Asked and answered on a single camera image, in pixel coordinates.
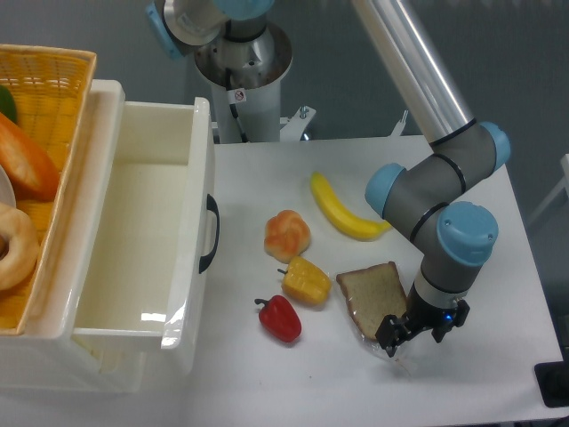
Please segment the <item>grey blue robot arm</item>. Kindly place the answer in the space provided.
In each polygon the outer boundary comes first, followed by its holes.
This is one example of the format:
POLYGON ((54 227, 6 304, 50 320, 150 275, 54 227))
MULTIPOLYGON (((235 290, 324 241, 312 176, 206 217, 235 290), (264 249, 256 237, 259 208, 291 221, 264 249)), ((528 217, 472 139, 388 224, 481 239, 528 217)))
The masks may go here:
MULTIPOLYGON (((489 211, 461 196, 508 161, 510 144, 499 126, 476 121, 407 2, 354 6, 432 149, 411 169, 383 166, 365 189, 369 206, 423 255, 405 312, 386 312, 366 334, 393 356, 422 332, 441 341, 465 323, 466 294, 499 229, 489 211)), ((262 117, 260 102, 251 113, 238 108, 292 60, 288 38, 267 20, 270 7, 269 1, 153 1, 146 9, 167 54, 192 55, 202 76, 219 86, 215 107, 223 142, 281 135, 275 118, 262 117)))

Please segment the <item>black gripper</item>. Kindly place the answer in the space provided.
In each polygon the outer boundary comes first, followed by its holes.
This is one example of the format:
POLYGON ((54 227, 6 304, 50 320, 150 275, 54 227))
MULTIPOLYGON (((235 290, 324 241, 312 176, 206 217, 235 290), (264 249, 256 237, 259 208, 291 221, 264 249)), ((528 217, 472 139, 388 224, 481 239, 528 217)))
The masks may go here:
POLYGON ((389 358, 393 358, 397 349, 415 336, 426 331, 436 343, 441 343, 445 336, 455 327, 462 327, 470 307, 460 299, 454 309, 442 309, 426 302, 413 284, 406 299, 406 311, 402 317, 389 314, 384 317, 378 327, 375 338, 389 358))

